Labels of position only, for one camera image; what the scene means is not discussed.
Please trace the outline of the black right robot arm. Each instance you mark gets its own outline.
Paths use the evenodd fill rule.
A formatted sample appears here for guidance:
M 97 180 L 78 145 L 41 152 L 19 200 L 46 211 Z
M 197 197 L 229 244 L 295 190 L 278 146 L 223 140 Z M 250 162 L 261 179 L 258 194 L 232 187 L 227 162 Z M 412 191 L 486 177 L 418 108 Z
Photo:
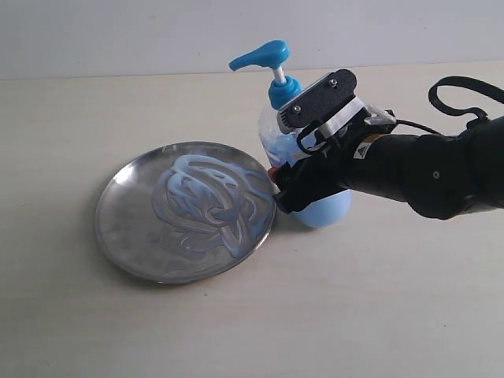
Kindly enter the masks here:
M 272 175 L 285 213 L 358 191 L 408 204 L 422 217 L 448 220 L 503 207 L 503 119 L 459 135 L 402 135 L 363 128 L 333 138 L 316 154 Z

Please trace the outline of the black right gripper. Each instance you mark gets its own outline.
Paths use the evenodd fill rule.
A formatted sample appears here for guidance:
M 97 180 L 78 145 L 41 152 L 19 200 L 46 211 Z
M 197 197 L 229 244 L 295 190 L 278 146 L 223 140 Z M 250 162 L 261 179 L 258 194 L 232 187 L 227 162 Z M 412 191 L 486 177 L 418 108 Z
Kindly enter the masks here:
M 378 184 L 374 164 L 354 155 L 371 132 L 332 138 L 320 151 L 279 168 L 269 176 L 278 187 L 275 202 L 285 213 L 300 212 L 310 204 L 347 189 L 375 194 Z

